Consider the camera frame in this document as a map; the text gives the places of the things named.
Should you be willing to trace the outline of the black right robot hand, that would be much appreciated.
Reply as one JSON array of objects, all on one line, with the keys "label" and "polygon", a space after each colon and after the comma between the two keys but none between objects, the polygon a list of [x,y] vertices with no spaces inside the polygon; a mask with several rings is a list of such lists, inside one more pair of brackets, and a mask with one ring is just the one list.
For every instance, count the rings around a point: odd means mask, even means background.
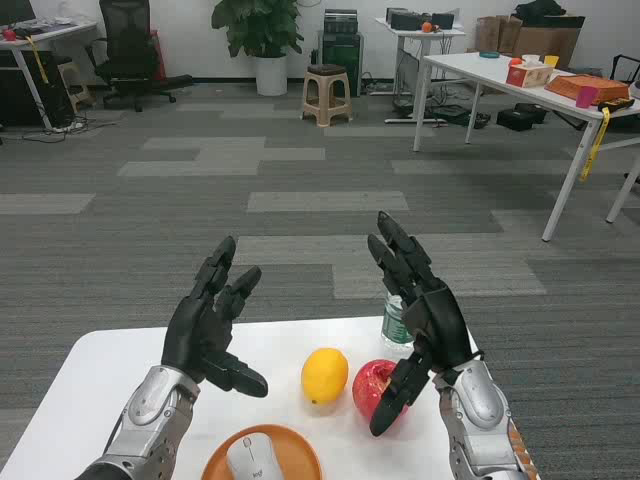
[{"label": "black right robot hand", "polygon": [[429,372],[453,369],[473,358],[459,305],[449,286],[431,270],[431,259],[416,237],[408,235],[388,213],[378,213],[380,236],[367,245],[389,293],[401,297],[402,322],[414,339],[413,352],[397,362],[369,423],[383,434],[406,407],[413,405],[429,381]]}]

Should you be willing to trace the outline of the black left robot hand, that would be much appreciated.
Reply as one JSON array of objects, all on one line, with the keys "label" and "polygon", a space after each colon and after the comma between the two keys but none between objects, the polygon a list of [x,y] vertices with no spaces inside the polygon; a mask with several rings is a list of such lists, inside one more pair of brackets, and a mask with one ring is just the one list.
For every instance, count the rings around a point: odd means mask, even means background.
[{"label": "black left robot hand", "polygon": [[266,379],[228,352],[233,321],[262,275],[254,266],[229,284],[235,251],[236,242],[228,236],[204,260],[193,289],[179,302],[169,322],[161,363],[182,371],[197,384],[208,381],[223,391],[264,398]]}]

